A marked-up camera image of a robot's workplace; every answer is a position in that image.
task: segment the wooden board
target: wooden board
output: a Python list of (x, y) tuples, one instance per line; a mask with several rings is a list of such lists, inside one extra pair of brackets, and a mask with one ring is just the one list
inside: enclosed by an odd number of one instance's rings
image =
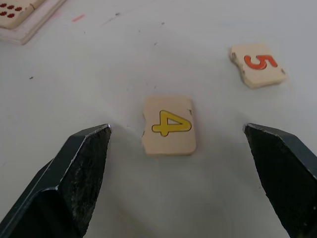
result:
[(0, 28), (0, 40), (24, 45), (66, 0), (30, 0), (37, 9), (15, 29)]
[(196, 149), (192, 100), (184, 96), (149, 97), (144, 105), (142, 143), (148, 155), (190, 155)]
[(230, 58), (250, 88), (278, 84), (286, 78), (286, 73), (264, 44), (233, 46)]

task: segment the number 5 tile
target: number 5 tile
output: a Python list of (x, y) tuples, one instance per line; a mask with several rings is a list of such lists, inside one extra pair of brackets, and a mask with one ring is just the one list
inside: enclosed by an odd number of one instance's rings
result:
[(279, 84), (286, 78), (286, 73), (264, 44), (233, 46), (230, 58), (250, 88)]
[(142, 137), (148, 155), (190, 155), (196, 149), (192, 100), (184, 96), (156, 96), (144, 104)]

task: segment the puzzle piece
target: puzzle piece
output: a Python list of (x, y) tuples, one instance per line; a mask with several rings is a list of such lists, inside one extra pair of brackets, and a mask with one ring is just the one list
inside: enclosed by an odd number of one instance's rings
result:
[(144, 105), (142, 143), (148, 155), (190, 155), (196, 149), (192, 100), (183, 96), (149, 97)]
[(239, 67), (250, 88), (281, 83), (286, 73), (264, 44), (237, 45), (231, 48), (231, 60)]
[(20, 25), (44, 0), (0, 0), (0, 27)]

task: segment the wooden tile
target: wooden tile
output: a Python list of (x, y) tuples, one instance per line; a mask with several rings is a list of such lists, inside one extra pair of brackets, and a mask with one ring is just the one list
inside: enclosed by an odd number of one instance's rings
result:
[(286, 78), (286, 73), (264, 44), (233, 46), (230, 58), (250, 88), (278, 84)]
[(30, 5), (33, 4), (34, 8), (37, 8), (38, 4), (42, 4), (13, 30), (0, 27), (0, 40), (19, 45), (26, 44), (65, 1), (66, 0), (45, 0), (42, 3), (42, 0), (30, 0)]
[(27, 1), (0, 0), (0, 27), (13, 29), (33, 11), (33, 7)]
[(149, 97), (144, 105), (142, 143), (148, 155), (190, 155), (196, 149), (192, 100), (184, 96)]

